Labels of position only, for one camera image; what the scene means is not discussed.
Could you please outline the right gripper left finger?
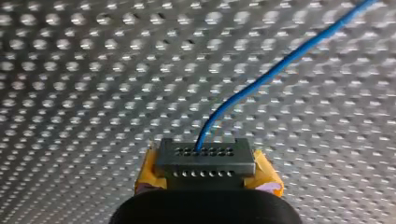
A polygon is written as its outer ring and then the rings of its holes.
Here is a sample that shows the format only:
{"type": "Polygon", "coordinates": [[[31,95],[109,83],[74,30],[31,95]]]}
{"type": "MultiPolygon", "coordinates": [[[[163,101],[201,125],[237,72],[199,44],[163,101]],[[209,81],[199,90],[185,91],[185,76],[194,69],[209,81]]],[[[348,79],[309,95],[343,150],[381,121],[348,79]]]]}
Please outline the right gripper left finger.
{"type": "Polygon", "coordinates": [[[134,182],[135,195],[158,189],[167,189],[166,179],[155,175],[156,156],[157,152],[153,148],[146,152],[138,178],[134,182]]]}

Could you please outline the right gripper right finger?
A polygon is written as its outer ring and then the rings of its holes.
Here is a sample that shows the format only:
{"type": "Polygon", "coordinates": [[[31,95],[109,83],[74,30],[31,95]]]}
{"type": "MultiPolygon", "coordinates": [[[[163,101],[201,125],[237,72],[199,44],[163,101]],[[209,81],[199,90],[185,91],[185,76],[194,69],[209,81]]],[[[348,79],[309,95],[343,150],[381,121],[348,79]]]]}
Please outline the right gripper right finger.
{"type": "Polygon", "coordinates": [[[261,150],[253,152],[255,174],[244,179],[246,189],[256,189],[281,197],[284,193],[284,183],[272,163],[261,150]]]}

